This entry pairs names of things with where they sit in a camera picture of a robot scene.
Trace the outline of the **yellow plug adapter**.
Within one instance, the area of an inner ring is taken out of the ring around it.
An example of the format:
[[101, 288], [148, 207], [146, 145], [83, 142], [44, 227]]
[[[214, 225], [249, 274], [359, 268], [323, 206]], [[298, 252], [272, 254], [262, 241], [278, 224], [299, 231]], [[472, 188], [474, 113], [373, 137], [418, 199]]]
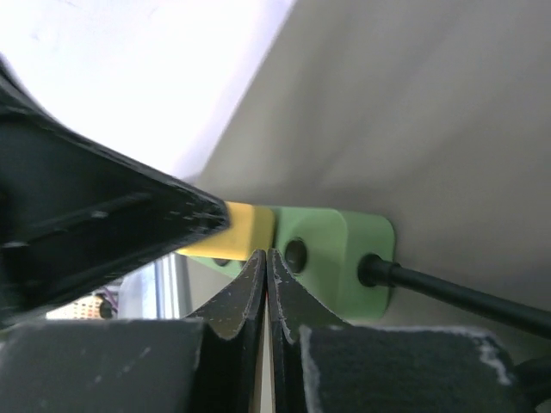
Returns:
[[268, 250], [274, 239], [275, 213], [266, 206], [227, 202], [230, 226], [176, 252], [184, 256], [247, 261], [255, 250]]

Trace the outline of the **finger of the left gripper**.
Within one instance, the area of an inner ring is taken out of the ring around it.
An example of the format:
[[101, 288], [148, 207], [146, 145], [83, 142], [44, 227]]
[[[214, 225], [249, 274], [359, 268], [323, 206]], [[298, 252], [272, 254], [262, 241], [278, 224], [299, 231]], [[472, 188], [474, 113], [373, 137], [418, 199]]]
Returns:
[[69, 130], [2, 67], [2, 326], [229, 224], [223, 200]]

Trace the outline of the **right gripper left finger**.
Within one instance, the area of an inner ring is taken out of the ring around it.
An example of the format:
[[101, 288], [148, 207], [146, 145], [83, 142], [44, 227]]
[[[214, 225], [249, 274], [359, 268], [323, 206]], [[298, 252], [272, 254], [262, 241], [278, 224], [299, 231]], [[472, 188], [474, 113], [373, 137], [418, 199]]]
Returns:
[[250, 412], [266, 255], [183, 319], [21, 324], [1, 345], [4, 412]]

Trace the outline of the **green power strip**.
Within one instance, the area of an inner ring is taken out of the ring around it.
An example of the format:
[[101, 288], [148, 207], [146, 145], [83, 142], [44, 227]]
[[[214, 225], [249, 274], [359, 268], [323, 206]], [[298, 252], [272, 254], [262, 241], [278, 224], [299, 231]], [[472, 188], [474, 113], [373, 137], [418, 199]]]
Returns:
[[[302, 286], [342, 318], [383, 316], [389, 289], [363, 286], [357, 271], [367, 254], [393, 259], [396, 237], [388, 219], [331, 208], [267, 207], [275, 213], [276, 221], [270, 248], [282, 254]], [[246, 262], [187, 257], [230, 278], [235, 278]]]

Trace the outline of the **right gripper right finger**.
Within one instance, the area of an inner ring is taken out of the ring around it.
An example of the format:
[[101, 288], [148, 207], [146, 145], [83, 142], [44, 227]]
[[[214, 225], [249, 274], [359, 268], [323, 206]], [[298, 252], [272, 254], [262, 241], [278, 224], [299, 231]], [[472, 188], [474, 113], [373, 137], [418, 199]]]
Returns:
[[495, 335], [466, 327], [345, 322], [266, 256], [277, 412], [533, 412]]

